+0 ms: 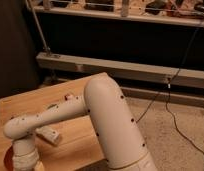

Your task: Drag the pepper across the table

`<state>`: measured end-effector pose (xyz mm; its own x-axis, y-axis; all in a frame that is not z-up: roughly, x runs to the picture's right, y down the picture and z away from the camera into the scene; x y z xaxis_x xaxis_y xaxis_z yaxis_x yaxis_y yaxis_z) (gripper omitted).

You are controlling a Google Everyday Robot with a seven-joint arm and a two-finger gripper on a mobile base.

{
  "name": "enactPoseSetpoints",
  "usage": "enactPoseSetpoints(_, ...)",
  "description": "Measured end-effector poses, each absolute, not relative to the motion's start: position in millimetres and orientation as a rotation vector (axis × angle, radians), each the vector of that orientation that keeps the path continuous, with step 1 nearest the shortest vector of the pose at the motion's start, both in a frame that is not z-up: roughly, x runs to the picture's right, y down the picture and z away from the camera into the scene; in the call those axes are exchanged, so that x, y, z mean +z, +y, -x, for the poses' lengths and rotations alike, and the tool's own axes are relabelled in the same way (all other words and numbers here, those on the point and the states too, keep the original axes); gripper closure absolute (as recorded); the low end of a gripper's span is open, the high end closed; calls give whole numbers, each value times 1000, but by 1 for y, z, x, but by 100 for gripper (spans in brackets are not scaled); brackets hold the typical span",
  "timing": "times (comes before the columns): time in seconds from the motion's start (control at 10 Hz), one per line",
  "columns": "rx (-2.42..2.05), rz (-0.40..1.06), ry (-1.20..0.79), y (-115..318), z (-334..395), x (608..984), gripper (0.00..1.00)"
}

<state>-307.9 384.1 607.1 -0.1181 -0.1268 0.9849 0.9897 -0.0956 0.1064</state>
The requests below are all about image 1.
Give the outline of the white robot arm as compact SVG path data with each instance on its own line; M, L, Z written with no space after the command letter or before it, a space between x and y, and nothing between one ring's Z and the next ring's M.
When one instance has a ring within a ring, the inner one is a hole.
M12 140L13 167L31 171L39 161L36 129L88 115L110 171L158 171L119 85L109 76L91 78L81 96L35 115L10 119L3 133Z

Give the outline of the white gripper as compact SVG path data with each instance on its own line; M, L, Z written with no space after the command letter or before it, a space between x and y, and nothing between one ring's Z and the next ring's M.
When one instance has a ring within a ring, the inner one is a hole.
M44 171L44 165L39 159L37 149L22 156L14 155L12 157L13 171Z

